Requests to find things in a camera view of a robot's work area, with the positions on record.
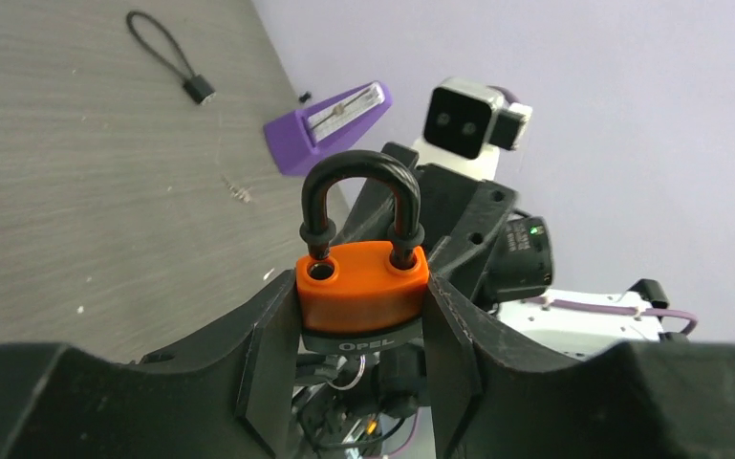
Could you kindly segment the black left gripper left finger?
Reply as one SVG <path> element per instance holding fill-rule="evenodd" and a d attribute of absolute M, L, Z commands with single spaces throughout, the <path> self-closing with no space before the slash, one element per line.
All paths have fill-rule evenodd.
<path fill-rule="evenodd" d="M 283 458 L 299 338 L 295 277 L 146 355 L 0 344 L 0 458 Z"/>

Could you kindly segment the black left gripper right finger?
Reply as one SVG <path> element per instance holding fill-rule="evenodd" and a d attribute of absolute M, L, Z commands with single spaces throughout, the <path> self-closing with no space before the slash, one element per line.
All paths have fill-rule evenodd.
<path fill-rule="evenodd" d="M 422 304 L 440 458 L 735 458 L 735 344 L 626 341 L 576 361 L 432 277 Z"/>

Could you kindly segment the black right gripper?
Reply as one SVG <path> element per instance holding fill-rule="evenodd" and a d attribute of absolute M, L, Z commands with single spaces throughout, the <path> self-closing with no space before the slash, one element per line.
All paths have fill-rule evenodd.
<path fill-rule="evenodd" d="M 449 281 L 465 297 L 477 297 L 486 280 L 491 250 L 519 193 L 494 181 L 423 164 L 417 151 L 396 142 L 386 143 L 380 151 L 407 166 L 419 184 L 421 247 L 430 272 Z M 384 240 L 396 216 L 394 204 L 387 186 L 367 181 L 335 243 Z"/>

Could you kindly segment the orange black padlock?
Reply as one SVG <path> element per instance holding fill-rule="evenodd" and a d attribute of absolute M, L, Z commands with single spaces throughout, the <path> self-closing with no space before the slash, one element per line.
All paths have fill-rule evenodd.
<path fill-rule="evenodd" d="M 350 178 L 372 179 L 393 194 L 395 217 L 385 239 L 334 244 L 327 195 Z M 430 271 L 421 247 L 420 187 L 408 167 L 368 150 L 333 155 L 308 173 L 301 208 L 299 234 L 308 253 L 296 262 L 295 285 L 305 348 L 363 355 L 413 339 Z"/>

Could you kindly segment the black headed keys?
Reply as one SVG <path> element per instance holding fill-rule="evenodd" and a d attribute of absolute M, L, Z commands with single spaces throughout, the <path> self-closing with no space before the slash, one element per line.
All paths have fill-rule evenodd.
<path fill-rule="evenodd" d="M 431 406 L 422 342 L 365 356 L 298 356 L 292 415 L 308 431 L 333 431 L 357 417 L 403 419 Z"/>

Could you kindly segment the small silver keys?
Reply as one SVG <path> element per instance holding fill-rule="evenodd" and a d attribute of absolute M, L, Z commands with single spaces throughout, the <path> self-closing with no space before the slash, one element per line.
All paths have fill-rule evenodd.
<path fill-rule="evenodd" d="M 243 204 L 250 204 L 252 202 L 252 197 L 248 187 L 237 186 L 224 175 L 221 175 L 220 179 L 232 199 Z"/>

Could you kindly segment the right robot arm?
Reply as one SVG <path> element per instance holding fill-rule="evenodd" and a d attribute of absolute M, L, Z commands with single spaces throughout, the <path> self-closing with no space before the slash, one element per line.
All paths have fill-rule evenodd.
<path fill-rule="evenodd" d="M 672 305 L 662 284 L 642 277 L 619 290 L 557 281 L 552 231 L 500 183 L 502 150 L 470 160 L 415 141 L 382 152 L 408 167 L 422 193 L 422 249 L 433 274 L 529 339 L 575 360 L 626 340 L 688 340 L 699 317 Z"/>

